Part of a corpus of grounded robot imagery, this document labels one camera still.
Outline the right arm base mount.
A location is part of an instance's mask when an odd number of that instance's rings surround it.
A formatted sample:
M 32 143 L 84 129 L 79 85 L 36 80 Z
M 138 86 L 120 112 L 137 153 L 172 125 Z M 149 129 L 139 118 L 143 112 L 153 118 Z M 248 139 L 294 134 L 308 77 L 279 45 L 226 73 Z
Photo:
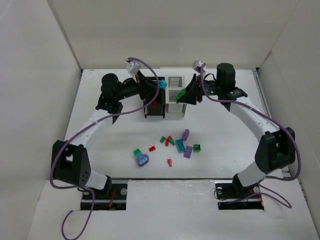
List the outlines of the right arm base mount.
M 231 182 L 215 183 L 214 197 L 219 210 L 264 210 L 257 184 L 237 189 Z

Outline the red lego piece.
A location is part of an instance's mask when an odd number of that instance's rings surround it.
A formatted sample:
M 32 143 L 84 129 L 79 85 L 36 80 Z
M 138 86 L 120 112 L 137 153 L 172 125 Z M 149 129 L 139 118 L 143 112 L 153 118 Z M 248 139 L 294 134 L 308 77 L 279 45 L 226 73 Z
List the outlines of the red lego piece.
M 149 105 L 149 111 L 150 111 L 151 114 L 160 115 L 162 113 L 162 105 L 161 105 L 161 103 L 159 103 L 158 101 L 153 101 Z

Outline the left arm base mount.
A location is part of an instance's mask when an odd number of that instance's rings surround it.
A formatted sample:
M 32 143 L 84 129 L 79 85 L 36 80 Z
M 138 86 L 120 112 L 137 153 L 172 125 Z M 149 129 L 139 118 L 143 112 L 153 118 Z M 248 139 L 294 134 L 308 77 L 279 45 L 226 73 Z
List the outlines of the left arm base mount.
M 83 188 L 77 188 L 82 193 L 80 209 L 90 210 L 93 202 L 92 194 Z M 94 192 L 94 211 L 125 211 L 127 207 L 128 180 L 112 179 L 108 189 Z

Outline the green lego brick stack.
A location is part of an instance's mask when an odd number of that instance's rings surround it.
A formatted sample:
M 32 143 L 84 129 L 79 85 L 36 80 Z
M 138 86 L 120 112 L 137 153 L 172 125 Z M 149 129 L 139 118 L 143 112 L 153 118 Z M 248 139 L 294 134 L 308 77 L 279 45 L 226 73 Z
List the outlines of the green lego brick stack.
M 186 93 L 186 90 L 183 88 L 183 89 L 180 91 L 180 93 L 176 96 L 175 101 L 176 101 L 177 104 L 179 103 L 179 99 L 180 99 L 183 95 L 185 95 L 185 93 Z

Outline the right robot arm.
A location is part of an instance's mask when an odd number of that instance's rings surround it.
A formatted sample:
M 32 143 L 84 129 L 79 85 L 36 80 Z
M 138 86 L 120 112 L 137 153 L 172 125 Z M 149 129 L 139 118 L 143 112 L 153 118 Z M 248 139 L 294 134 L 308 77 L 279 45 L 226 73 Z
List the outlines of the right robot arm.
M 295 162 L 298 153 L 295 132 L 263 114 L 247 93 L 236 86 L 236 71 L 232 64 L 220 63 L 212 80 L 205 80 L 205 63 L 196 60 L 192 68 L 196 73 L 176 97 L 176 102 L 196 105 L 204 96 L 209 100 L 216 96 L 215 101 L 238 117 L 258 141 L 253 163 L 233 177 L 234 186 L 239 189 L 254 186 L 273 171 Z

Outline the purple flower lego piece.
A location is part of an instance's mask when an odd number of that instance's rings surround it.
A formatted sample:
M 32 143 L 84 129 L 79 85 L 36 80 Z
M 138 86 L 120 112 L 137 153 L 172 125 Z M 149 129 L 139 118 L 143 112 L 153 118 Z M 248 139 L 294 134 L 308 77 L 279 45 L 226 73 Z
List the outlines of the purple flower lego piece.
M 139 167 L 143 167 L 149 162 L 149 156 L 147 154 L 142 154 L 140 157 L 136 159 L 136 163 Z

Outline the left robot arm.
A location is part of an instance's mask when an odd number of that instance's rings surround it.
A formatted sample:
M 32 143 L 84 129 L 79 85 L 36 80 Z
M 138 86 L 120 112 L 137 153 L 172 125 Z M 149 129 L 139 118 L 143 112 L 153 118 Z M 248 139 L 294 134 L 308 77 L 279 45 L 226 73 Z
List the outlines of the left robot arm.
M 151 80 L 141 71 L 123 82 L 114 73 L 104 75 L 101 79 L 101 94 L 92 116 L 70 139 L 54 143 L 50 181 L 59 180 L 77 188 L 106 190 L 111 179 L 91 168 L 88 151 L 105 130 L 124 114 L 123 99 L 138 95 L 150 105 L 166 87 L 165 80 L 158 77 Z

